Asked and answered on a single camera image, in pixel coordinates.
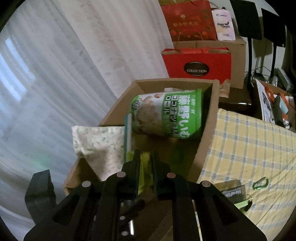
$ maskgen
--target yellow plaid blanket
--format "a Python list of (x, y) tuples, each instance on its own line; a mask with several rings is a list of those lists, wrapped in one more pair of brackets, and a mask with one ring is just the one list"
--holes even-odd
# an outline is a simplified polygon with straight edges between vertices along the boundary
[[(268, 240), (282, 229), (296, 205), (296, 134), (259, 119), (219, 109), (212, 146), (198, 183), (239, 180), (253, 197), (247, 217)], [(254, 182), (269, 179), (264, 189)]]

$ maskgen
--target green snack package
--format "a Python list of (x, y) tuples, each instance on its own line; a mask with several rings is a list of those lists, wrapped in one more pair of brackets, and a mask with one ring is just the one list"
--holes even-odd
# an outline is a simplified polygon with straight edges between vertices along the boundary
[(200, 138), (202, 90), (137, 95), (130, 106), (137, 134)]
[[(133, 151), (126, 152), (126, 161), (133, 159)], [(140, 175), (139, 175), (139, 191), (138, 195), (142, 193), (146, 188), (153, 185), (150, 152), (143, 152), (141, 154), (140, 162)]]

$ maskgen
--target red shopping bag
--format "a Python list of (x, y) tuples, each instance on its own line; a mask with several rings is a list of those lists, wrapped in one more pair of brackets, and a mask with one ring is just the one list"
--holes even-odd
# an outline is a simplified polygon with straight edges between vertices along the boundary
[(162, 57), (170, 78), (219, 80), (219, 96), (228, 98), (231, 76), (228, 48), (165, 49)]
[(217, 40), (209, 1), (183, 2), (161, 9), (173, 41)]

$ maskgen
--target open cardboard box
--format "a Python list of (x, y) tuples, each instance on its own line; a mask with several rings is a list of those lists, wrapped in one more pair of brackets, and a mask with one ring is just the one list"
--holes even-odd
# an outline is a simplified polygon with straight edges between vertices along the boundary
[[(100, 126), (123, 126), (124, 117), (129, 112), (131, 101), (136, 95), (162, 92), (164, 88), (169, 87), (182, 90), (199, 88), (203, 90), (202, 127), (204, 131), (201, 140), (135, 134), (132, 149), (137, 148), (141, 151), (149, 152), (157, 151), (160, 160), (169, 163), (173, 149), (177, 145), (182, 146), (184, 149), (184, 160), (188, 160), (188, 162), (186, 162), (186, 168), (189, 171), (187, 179), (196, 182), (202, 170), (216, 127), (219, 101), (218, 80), (182, 78), (136, 80), (117, 100), (106, 117), (101, 121)], [(65, 193), (69, 194), (75, 187), (86, 180), (95, 182), (98, 181), (98, 178), (85, 159), (78, 159), (64, 183)], [(157, 201), (152, 199), (134, 221), (137, 240), (148, 240), (170, 209), (170, 201)], [(161, 232), (158, 232), (157, 238), (155, 237), (153, 240), (160, 240), (170, 227), (171, 224), (162, 226), (160, 228)]]
[(242, 89), (244, 86), (244, 72), (246, 67), (246, 42), (241, 37), (229, 41), (179, 41), (174, 42), (174, 48), (223, 48), (227, 47), (231, 53), (231, 79), (230, 87)]
[[(266, 83), (264, 81), (260, 81), (260, 83), (264, 87), (269, 87), (275, 95), (276, 94), (279, 94), (279, 93), (283, 93), (285, 96), (290, 96), (286, 91), (282, 90), (279, 87), (273, 86), (273, 85), (268, 84), (268, 83)], [(254, 86), (252, 102), (253, 102), (254, 111), (255, 111), (253, 113), (253, 117), (255, 117), (257, 119), (260, 119), (260, 120), (263, 120), (262, 110), (261, 110), (261, 104), (260, 104), (260, 99), (259, 99), (259, 93), (258, 93), (257, 85)], [(291, 106), (291, 104), (293, 104), (293, 106), (294, 106), (294, 103), (290, 103), (290, 105), (288, 107), (288, 109), (289, 109), (289, 112), (288, 112), (289, 122), (291, 123), (292, 128), (293, 129), (296, 129), (295, 128), (295, 122), (296, 122), (295, 121), (295, 110), (294, 110), (294, 107)]]

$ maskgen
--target sheer white curtain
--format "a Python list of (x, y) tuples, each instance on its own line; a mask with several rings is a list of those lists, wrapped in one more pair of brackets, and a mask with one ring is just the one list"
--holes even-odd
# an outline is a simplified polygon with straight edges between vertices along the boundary
[(35, 172), (57, 201), (76, 157), (71, 126), (97, 126), (134, 79), (166, 77), (157, 0), (26, 0), (0, 33), (0, 215), (23, 240)]

